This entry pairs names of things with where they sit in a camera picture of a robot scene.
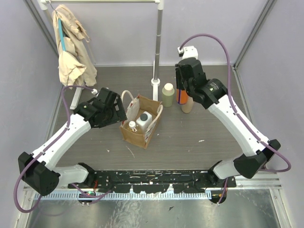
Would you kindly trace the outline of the orange blue spray bottle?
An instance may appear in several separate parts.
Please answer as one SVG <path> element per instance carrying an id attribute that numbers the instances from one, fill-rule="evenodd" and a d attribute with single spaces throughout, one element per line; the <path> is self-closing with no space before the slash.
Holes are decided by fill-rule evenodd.
<path id="1" fill-rule="evenodd" d="M 177 89 L 176 90 L 176 101 L 180 105 L 184 105 L 188 101 L 188 95 L 185 90 Z"/>

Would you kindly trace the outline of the brown canvas tote bag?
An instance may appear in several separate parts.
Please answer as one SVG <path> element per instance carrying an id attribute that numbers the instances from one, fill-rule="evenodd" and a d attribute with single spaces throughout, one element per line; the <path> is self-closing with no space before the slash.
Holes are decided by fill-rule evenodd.
<path id="1" fill-rule="evenodd" d="M 122 92 L 121 99 L 124 100 L 127 95 L 131 102 L 125 109 L 127 120 L 120 125 L 123 139 L 146 149 L 161 118 L 163 105 L 142 95 L 134 97 L 128 90 Z"/>

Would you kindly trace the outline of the green bottle beige cap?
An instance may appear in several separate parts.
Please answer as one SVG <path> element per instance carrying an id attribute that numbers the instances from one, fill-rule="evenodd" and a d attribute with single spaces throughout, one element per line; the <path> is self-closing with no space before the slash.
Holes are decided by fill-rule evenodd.
<path id="1" fill-rule="evenodd" d="M 171 107 L 174 99 L 174 87 L 171 83 L 166 83 L 162 88 L 162 105 L 164 107 Z"/>

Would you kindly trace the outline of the clear amber liquid bottle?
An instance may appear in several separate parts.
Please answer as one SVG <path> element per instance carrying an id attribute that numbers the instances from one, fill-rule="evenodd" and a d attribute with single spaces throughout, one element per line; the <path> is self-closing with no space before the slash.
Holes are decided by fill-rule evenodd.
<path id="1" fill-rule="evenodd" d="M 138 127 L 135 121 L 130 121 L 126 126 L 126 129 L 130 132 L 138 133 Z"/>

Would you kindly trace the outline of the beige pump bottle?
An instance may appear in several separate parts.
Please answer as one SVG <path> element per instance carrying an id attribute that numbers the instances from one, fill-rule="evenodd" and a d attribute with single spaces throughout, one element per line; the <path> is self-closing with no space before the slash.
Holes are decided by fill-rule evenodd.
<path id="1" fill-rule="evenodd" d="M 193 105 L 194 105 L 194 101 L 192 97 L 188 97 L 187 102 L 181 106 L 181 110 L 184 113 L 189 114 L 193 109 Z"/>

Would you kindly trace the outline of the white bottle grey cap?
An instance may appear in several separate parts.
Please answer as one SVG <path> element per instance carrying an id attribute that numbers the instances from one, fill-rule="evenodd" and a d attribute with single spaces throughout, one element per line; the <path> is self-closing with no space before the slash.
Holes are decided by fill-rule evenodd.
<path id="1" fill-rule="evenodd" d="M 148 126 L 152 122 L 152 115 L 144 111 L 137 119 L 136 119 L 136 124 L 140 127 L 142 133 L 145 133 L 148 129 Z"/>

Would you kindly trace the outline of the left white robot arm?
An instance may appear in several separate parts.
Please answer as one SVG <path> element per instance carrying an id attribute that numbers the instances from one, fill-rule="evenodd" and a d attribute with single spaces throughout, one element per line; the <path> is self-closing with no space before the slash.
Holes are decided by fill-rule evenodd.
<path id="1" fill-rule="evenodd" d="M 41 196 L 50 194 L 57 187 L 79 183 L 84 188 L 94 185 L 95 170 L 79 163 L 57 167 L 67 150 L 92 128 L 103 128 L 127 119 L 119 94 L 102 88 L 96 97 L 79 103 L 62 126 L 46 143 L 19 158 L 21 179 Z"/>

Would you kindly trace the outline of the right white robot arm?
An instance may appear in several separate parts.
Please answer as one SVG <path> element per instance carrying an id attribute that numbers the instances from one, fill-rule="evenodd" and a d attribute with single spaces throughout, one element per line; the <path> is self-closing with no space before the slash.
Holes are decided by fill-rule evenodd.
<path id="1" fill-rule="evenodd" d="M 194 102 L 201 104 L 217 117 L 239 144 L 242 154 L 219 161 L 208 170 L 208 180 L 219 187 L 225 179 L 241 175 L 251 179 L 274 156 L 281 144 L 261 134 L 228 98 L 228 90 L 218 79 L 207 79 L 199 60 L 194 57 L 175 65 L 177 87 L 184 90 Z"/>

